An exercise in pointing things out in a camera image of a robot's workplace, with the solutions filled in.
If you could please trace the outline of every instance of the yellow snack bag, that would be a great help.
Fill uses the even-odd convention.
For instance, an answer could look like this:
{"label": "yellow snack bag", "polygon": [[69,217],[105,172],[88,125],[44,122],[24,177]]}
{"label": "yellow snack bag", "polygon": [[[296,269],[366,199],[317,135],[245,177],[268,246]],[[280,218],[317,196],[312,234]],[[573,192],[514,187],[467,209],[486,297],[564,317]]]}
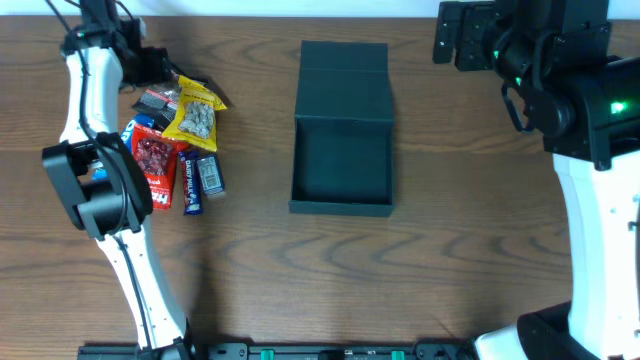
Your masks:
{"label": "yellow snack bag", "polygon": [[213,110],[227,110],[227,106],[222,102],[222,100],[220,100],[218,95],[204,87],[204,85],[200,84],[199,82],[193,81],[186,76],[180,75],[180,77],[178,78],[178,85],[180,85],[180,87],[182,87],[183,89],[197,90],[213,95]]}
{"label": "yellow snack bag", "polygon": [[215,111],[223,109],[220,108],[220,104],[226,109],[222,101],[211,91],[194,89],[190,85],[183,86],[176,117],[164,130],[162,136],[186,141],[209,151],[217,151]]}

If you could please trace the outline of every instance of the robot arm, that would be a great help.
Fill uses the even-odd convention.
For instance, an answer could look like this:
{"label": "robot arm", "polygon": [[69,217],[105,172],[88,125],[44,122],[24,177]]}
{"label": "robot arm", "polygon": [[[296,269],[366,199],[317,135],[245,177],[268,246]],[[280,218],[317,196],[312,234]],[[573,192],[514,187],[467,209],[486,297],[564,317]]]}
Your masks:
{"label": "robot arm", "polygon": [[[514,127],[539,130],[567,204],[571,304],[481,336],[481,359],[640,357],[640,59],[608,57],[608,1],[443,2],[433,60],[493,69]],[[525,101],[525,123],[510,99]]]}
{"label": "robot arm", "polygon": [[[113,266],[133,313],[140,349],[153,351],[184,342],[187,320],[152,241],[149,186],[117,134],[118,93],[123,83],[167,80],[170,69],[140,68],[142,63],[147,67],[150,62],[152,68],[168,64],[166,51],[140,47],[141,19],[119,20],[113,0],[80,1],[80,7],[83,24],[67,35],[62,47],[71,78],[67,123],[61,143],[43,150],[43,162],[72,222],[96,239]],[[77,176],[99,162],[108,179],[80,183]],[[119,191],[120,181],[127,183],[124,193]],[[116,229],[123,203],[127,221]]]}

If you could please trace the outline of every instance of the white wall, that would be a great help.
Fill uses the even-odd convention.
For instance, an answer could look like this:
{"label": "white wall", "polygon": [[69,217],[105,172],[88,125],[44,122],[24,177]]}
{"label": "white wall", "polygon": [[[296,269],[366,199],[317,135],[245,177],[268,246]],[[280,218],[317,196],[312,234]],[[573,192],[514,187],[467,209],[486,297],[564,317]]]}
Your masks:
{"label": "white wall", "polygon": [[[122,0],[136,15],[435,17],[439,0]],[[63,14],[78,10],[53,0]],[[609,0],[609,18],[640,19],[640,0]],[[0,15],[50,15],[44,0],[0,0]]]}

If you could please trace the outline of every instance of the wood grain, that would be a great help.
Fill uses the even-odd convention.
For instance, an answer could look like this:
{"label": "wood grain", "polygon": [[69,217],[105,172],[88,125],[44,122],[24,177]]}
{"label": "wood grain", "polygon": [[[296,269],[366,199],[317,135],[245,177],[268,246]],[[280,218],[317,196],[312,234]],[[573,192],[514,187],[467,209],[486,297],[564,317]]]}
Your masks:
{"label": "wood grain", "polygon": [[[491,73],[431,63],[433,20],[149,18],[149,43],[211,76],[228,186],[206,214],[180,198],[154,237],[195,334],[257,342],[468,337],[566,301],[564,202],[539,136],[515,133]],[[73,358],[130,342],[130,311],[95,243],[69,223],[41,167],[68,106],[51,17],[0,22],[0,359]],[[612,51],[640,53],[640,24]],[[389,219],[288,213],[303,39],[385,42],[397,109]],[[140,91],[119,98],[121,126]],[[176,179],[180,194],[181,178]]]}

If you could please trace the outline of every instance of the black box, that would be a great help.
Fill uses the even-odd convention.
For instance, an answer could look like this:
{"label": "black box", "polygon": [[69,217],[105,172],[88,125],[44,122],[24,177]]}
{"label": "black box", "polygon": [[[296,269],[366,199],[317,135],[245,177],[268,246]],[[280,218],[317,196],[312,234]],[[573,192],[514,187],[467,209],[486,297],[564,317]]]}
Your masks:
{"label": "black box", "polygon": [[303,41],[289,211],[389,216],[394,108],[386,44]]}

